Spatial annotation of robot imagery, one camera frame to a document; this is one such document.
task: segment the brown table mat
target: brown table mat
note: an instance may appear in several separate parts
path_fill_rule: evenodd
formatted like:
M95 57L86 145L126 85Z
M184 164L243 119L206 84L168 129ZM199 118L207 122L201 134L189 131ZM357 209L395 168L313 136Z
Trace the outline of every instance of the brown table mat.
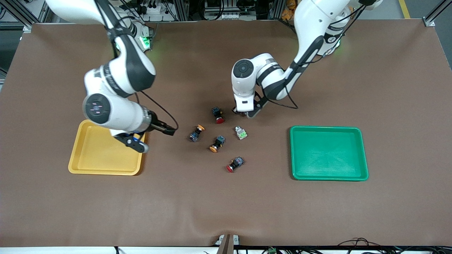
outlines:
M17 49L0 93L0 245L452 245L452 72L434 28L421 20L359 20L334 55L292 91L299 110L269 104L233 115L231 68L271 53L286 68L297 39L277 21L161 24L147 93L179 121L152 132L134 177L67 169L84 119L84 74L112 57L101 26L36 24ZM170 119L151 102L159 118ZM210 109L225 111L214 123ZM198 143L186 137L206 131ZM233 127L249 137L239 141ZM288 129L356 126L369 180L291 178ZM226 143L213 154L217 135ZM230 174L236 156L246 164Z

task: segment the yellow floor stripe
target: yellow floor stripe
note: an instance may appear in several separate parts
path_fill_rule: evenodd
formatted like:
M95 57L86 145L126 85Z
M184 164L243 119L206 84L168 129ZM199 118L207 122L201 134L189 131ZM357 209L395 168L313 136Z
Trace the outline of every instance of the yellow floor stripe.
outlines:
M403 17L405 19L410 19L410 13L408 12L408 8L406 7L405 0L399 0L400 8L402 8Z

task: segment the white robotic arm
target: white robotic arm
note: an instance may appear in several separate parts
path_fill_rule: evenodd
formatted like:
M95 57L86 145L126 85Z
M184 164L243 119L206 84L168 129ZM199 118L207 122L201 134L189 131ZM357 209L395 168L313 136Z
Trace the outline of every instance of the white robotic arm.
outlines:
M371 8L379 5L382 0L352 1ZM294 15L298 53L285 71L268 53L237 61L231 73L236 103L234 111L252 118L269 99L285 98L316 55L328 55L339 45L337 40L350 19L347 18L350 15L347 7L350 2L303 0L299 3ZM264 94L262 97L255 92L255 84L261 87Z
M84 25L105 25L93 0L46 0L46 2L56 15L66 21ZM114 9L114 12L119 18L127 17L129 15L119 7L112 6L111 8ZM149 50L149 27L140 23L139 20L124 19L123 21L125 27L131 31L134 40L137 42L138 46L140 46L141 50Z
M56 8L58 5L49 5L51 9L52 6ZM125 20L121 20L120 14L107 0L78 1L78 5L71 8L74 8L72 12L80 11L81 8L86 12L87 19L101 21L107 28L108 37L121 52L118 57L85 74L85 116L94 123L109 128L112 136L138 152L147 152L149 148L135 138L134 133L158 130L173 135L176 129L159 121L153 111L127 99L152 86L155 68L134 40Z

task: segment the gray floor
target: gray floor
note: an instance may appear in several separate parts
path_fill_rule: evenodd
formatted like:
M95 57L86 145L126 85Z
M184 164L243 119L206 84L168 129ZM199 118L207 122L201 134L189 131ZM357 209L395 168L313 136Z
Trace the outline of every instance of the gray floor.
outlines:
M377 8L365 10L359 19L403 19L399 0L383 0Z
M440 0L405 0L411 18L422 18L440 2ZM452 5L435 19L435 29L444 54L452 66Z
M19 39L22 36L22 30L19 31L0 31L0 68L8 71L14 54L16 53ZM0 82L0 91L3 87L3 82Z

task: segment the plastic tray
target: plastic tray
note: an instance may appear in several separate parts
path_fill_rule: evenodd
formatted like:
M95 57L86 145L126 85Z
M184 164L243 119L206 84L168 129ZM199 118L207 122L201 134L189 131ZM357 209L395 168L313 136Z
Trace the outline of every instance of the plastic tray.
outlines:
M140 170L141 157L141 153L112 137L108 129L84 120L79 125L68 168L73 174L135 175Z
M293 126L292 174L297 180L365 181L361 131L355 127Z

